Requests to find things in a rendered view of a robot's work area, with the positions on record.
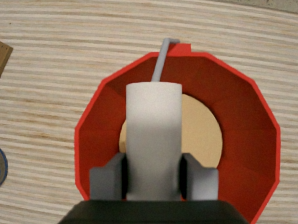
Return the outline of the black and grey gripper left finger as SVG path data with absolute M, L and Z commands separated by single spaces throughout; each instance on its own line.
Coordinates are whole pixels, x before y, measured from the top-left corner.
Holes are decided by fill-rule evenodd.
M 104 167 L 89 171 L 90 200 L 125 200 L 127 195 L 127 157 L 117 153 Z

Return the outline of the wooden crate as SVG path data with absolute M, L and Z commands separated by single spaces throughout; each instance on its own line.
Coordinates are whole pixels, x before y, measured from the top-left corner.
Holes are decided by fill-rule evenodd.
M 0 77 L 13 49 L 13 47 L 0 41 Z

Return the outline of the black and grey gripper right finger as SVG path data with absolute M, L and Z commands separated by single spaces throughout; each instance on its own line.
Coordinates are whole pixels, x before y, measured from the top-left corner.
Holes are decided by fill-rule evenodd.
M 190 152 L 182 153 L 181 194 L 183 200 L 218 200 L 218 170 L 204 167 Z

